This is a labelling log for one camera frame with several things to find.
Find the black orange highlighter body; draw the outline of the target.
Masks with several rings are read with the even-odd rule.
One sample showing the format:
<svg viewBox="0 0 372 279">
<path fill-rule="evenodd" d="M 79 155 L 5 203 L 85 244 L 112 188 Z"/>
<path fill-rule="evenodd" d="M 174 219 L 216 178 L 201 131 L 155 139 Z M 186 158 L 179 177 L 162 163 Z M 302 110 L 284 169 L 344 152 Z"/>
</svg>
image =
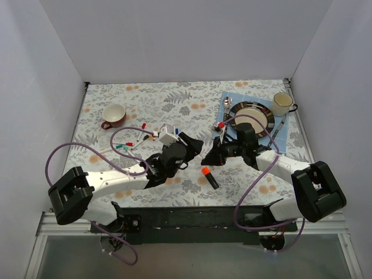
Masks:
<svg viewBox="0 0 372 279">
<path fill-rule="evenodd" d="M 207 175 L 205 175 L 205 177 L 213 189 L 219 188 L 219 184 L 217 183 L 217 181 L 215 180 L 215 178 L 213 177 L 211 173 L 208 173 Z"/>
</svg>

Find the orange highlighter cap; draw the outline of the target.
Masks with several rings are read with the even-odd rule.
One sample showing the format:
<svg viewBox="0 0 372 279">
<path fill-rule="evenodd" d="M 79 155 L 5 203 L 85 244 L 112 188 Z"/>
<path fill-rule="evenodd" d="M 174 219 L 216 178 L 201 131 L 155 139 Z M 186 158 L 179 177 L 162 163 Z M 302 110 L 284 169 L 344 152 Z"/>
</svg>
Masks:
<svg viewBox="0 0 372 279">
<path fill-rule="evenodd" d="M 204 176 L 208 176 L 210 174 L 210 170 L 208 167 L 202 168 L 202 173 Z"/>
</svg>

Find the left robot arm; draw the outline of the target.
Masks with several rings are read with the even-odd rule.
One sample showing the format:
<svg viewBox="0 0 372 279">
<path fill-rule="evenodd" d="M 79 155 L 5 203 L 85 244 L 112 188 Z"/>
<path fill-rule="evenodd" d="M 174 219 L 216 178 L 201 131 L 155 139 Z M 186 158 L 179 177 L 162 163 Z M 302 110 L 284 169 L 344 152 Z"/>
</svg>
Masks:
<svg viewBox="0 0 372 279">
<path fill-rule="evenodd" d="M 115 167 L 110 171 L 86 172 L 80 166 L 74 167 L 54 183 L 48 195 L 57 223 L 67 225 L 84 219 L 98 222 L 116 233 L 124 224 L 120 208 L 101 202 L 101 197 L 162 185 L 179 170 L 187 168 L 202 151 L 203 141 L 184 132 L 174 135 L 162 128 L 152 135 L 163 144 L 161 153 L 139 160 L 126 169 Z"/>
</svg>

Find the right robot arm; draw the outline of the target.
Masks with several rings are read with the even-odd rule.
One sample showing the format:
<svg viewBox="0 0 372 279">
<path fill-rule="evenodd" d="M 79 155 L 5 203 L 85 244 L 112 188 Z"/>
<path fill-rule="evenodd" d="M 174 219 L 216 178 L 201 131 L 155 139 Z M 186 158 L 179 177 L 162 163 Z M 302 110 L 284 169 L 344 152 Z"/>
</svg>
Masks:
<svg viewBox="0 0 372 279">
<path fill-rule="evenodd" d="M 215 137 L 212 149 L 201 164 L 223 166 L 227 158 L 241 157 L 263 176 L 270 173 L 290 183 L 295 193 L 293 198 L 279 199 L 264 206 L 255 227 L 239 223 L 239 209 L 235 208 L 233 219 L 237 227 L 248 231 L 276 231 L 298 218 L 315 223 L 346 206 L 346 197 L 328 164 L 322 161 L 310 164 L 278 154 L 258 143 L 250 123 L 237 125 L 236 132 L 237 139 L 230 142 L 223 143 Z"/>
</svg>

